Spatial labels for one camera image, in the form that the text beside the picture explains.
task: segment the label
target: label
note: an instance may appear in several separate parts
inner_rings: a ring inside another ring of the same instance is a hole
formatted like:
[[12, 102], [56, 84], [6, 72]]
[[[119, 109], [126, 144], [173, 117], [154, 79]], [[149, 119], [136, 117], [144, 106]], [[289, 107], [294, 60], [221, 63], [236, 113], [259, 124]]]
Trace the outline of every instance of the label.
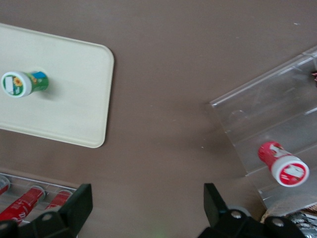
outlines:
[[43, 72], [25, 73], [32, 83], [32, 92], [43, 91], [49, 85], [49, 79]]
[[285, 185], [295, 185], [300, 183], [306, 176], [306, 168], [298, 163], [292, 163], [285, 166], [280, 174], [279, 179]]
[[20, 224], [45, 194], [38, 188], [31, 188], [0, 213], [0, 221], [15, 220]]
[[50, 209], [57, 206], [62, 206], [65, 204], [65, 202], [68, 200], [68, 198], [72, 195], [70, 191], [60, 191], [55, 198], [52, 200], [52, 202], [45, 208]]
[[271, 170], [274, 162], [285, 156], [294, 156], [291, 153], [284, 150], [284, 148], [277, 142], [267, 142], [264, 143], [258, 152], [259, 158], [266, 163], [268, 168]]
[[14, 75], [8, 75], [3, 80], [3, 87], [9, 94], [19, 96], [23, 92], [24, 86], [20, 78]]

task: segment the metal object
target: metal object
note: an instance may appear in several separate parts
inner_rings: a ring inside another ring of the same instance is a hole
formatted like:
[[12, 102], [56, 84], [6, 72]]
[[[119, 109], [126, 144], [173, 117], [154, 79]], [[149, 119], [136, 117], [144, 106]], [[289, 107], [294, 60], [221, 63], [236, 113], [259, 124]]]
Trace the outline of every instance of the metal object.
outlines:
[[281, 219], [278, 219], [278, 218], [274, 218], [272, 220], [273, 224], [278, 226], [278, 227], [283, 227], [284, 226], [284, 223]]
[[305, 238], [290, 220], [268, 217], [257, 222], [239, 210], [229, 210], [213, 183], [205, 183], [204, 208], [210, 224], [198, 238]]
[[233, 211], [231, 212], [231, 215], [236, 218], [236, 219], [240, 219], [242, 216], [241, 216], [241, 213], [238, 212], [238, 211]]
[[45, 212], [21, 227], [1, 221], [0, 238], [75, 238], [92, 209], [91, 185], [82, 184], [57, 212]]

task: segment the clear plastic container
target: clear plastic container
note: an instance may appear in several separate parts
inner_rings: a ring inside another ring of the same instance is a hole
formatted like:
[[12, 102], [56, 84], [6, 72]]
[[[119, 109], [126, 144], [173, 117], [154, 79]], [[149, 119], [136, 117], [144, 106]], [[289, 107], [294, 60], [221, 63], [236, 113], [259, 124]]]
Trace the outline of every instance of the clear plastic container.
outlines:
[[[211, 102], [267, 208], [293, 196], [283, 215], [317, 202], [317, 47]], [[259, 147], [277, 141], [310, 168], [299, 187], [278, 184], [258, 158]], [[296, 199], [298, 195], [306, 199]]]

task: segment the sunflower label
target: sunflower label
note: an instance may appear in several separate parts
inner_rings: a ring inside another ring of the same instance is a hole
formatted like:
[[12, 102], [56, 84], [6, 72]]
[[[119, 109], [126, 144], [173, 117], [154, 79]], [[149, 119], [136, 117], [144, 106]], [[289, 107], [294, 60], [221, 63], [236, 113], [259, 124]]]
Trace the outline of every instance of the sunflower label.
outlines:
[[19, 96], [23, 92], [23, 83], [21, 79], [13, 75], [4, 78], [3, 86], [5, 90], [13, 96]]

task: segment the transparent plastic tray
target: transparent plastic tray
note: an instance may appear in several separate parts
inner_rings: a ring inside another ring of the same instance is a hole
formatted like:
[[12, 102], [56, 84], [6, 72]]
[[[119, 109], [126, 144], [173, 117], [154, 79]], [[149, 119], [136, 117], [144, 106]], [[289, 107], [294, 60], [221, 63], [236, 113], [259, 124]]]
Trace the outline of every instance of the transparent plastic tray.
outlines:
[[[312, 76], [316, 58], [314, 47], [211, 102], [266, 207], [294, 198], [280, 215], [317, 202], [317, 88]], [[272, 140], [310, 167], [303, 185], [279, 185], [258, 158], [260, 145]]]
[[0, 24], [0, 76], [41, 70], [47, 90], [0, 88], [0, 129], [96, 148], [106, 135], [114, 59], [102, 45]]
[[31, 222], [42, 213], [45, 212], [45, 208], [50, 204], [54, 197], [61, 190], [69, 190], [72, 193], [76, 191], [75, 188], [61, 186], [53, 183], [38, 181], [34, 179], [22, 178], [18, 176], [8, 175], [0, 173], [0, 175], [5, 176], [10, 181], [10, 189], [0, 196], [0, 212], [6, 209], [12, 202], [21, 197], [26, 193], [31, 186], [37, 185], [45, 190], [46, 196], [43, 201], [39, 202], [31, 213], [22, 221], [21, 226]]

